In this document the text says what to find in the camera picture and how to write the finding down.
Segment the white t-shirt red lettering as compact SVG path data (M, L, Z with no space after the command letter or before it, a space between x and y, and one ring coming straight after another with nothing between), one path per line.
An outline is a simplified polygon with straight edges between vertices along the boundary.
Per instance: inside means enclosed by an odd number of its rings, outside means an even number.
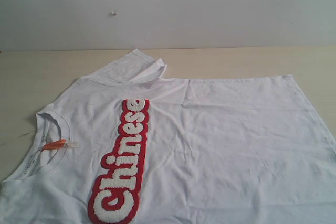
M335 223L335 138L292 76L165 70L134 50L39 111L1 223Z

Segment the orange fabric tag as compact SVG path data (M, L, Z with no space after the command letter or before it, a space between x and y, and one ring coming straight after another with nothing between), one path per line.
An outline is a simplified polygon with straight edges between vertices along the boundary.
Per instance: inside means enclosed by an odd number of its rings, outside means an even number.
M55 142L51 142L48 144L45 144L41 151L44 150L58 150L61 148L75 148L77 147L78 143L77 142L68 142L66 139L60 139Z

